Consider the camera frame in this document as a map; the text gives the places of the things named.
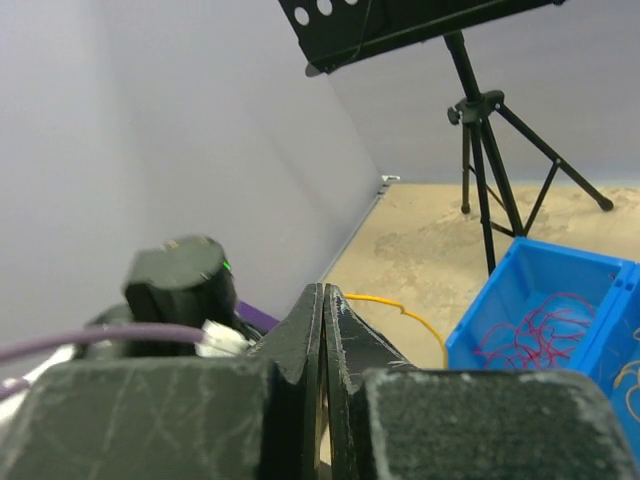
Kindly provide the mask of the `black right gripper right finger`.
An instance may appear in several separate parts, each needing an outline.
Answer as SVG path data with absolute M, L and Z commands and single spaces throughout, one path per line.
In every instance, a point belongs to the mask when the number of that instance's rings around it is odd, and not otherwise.
M 332 473 L 337 479 L 635 479 L 612 407 L 568 370 L 414 366 L 327 285 Z

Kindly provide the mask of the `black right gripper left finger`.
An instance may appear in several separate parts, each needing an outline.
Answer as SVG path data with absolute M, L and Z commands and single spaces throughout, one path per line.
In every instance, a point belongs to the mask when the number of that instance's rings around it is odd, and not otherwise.
M 5 479 L 315 479 L 323 288 L 246 354 L 50 368 L 1 444 Z

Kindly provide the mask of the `blue three-compartment plastic bin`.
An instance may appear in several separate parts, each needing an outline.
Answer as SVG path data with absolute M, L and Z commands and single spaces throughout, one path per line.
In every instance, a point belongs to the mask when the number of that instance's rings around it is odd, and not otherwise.
M 453 369 L 582 372 L 639 432 L 639 265 L 513 242 L 446 341 Z

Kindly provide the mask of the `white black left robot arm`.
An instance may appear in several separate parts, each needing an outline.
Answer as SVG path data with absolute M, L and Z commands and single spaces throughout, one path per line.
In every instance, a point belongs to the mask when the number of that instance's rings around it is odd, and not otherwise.
M 1 424 L 8 426 L 28 390 L 51 367 L 72 360 L 230 357 L 266 329 L 244 320 L 231 265 L 221 244 L 187 236 L 139 251 L 124 282 L 125 301 L 85 327 L 4 347 L 9 362 L 49 352 L 29 373 L 1 383 Z

